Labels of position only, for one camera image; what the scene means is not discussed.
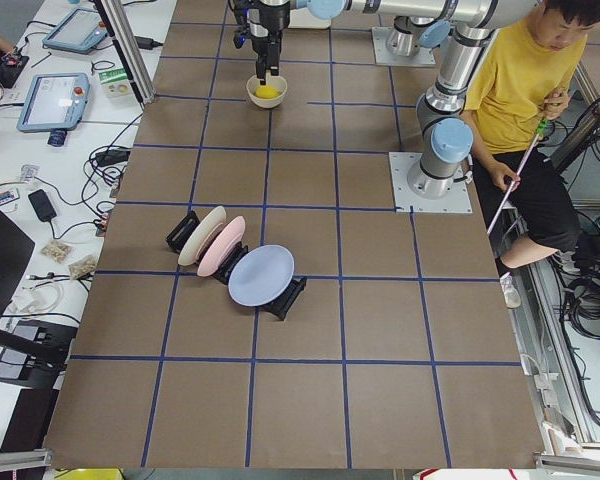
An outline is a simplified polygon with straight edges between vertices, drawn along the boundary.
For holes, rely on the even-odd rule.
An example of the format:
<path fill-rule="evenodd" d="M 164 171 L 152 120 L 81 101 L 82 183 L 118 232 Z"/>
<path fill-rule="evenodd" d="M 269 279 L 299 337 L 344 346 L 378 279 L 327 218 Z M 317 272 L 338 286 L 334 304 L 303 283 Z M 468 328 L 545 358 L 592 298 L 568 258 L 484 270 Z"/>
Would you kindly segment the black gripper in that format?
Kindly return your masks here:
<path fill-rule="evenodd" d="M 252 1 L 248 8 L 249 33 L 257 54 L 256 77 L 260 85 L 267 84 L 267 73 L 280 75 L 280 54 L 283 32 L 290 23 L 291 2 Z"/>

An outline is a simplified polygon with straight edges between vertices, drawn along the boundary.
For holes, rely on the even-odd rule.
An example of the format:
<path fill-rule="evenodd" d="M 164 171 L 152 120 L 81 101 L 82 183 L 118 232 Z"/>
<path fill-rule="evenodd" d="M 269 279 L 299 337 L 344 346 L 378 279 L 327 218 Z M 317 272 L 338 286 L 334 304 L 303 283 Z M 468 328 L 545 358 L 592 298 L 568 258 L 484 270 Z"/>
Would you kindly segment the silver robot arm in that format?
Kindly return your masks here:
<path fill-rule="evenodd" d="M 448 41 L 434 84 L 419 98 L 416 112 L 423 152 L 407 174 L 411 190 L 425 198 L 444 197 L 474 141 L 471 128 L 460 118 L 466 91 L 493 31 L 458 23 Z"/>
<path fill-rule="evenodd" d="M 374 27 L 372 37 L 379 65 L 433 65 L 433 50 L 462 24 L 493 30 L 503 16 L 496 1 L 231 1 L 236 20 L 233 43 L 241 48 L 249 41 L 257 55 L 256 78 L 278 76 L 283 31 L 293 10 L 304 9 L 329 21 L 345 11 L 392 15 L 391 27 Z"/>

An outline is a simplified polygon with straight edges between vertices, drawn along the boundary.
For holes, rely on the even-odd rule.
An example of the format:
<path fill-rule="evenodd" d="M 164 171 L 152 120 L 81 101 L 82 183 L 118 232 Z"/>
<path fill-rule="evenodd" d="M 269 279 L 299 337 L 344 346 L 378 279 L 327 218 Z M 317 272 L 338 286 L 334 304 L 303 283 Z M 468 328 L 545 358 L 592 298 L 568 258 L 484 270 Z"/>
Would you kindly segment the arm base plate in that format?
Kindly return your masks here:
<path fill-rule="evenodd" d="M 427 176 L 418 152 L 390 152 L 394 209 L 398 213 L 472 214 L 462 164 L 446 179 Z"/>
<path fill-rule="evenodd" d="M 433 51 L 420 47 L 412 33 L 393 27 L 373 27 L 372 40 L 377 65 L 412 68 L 433 68 L 436 65 Z"/>

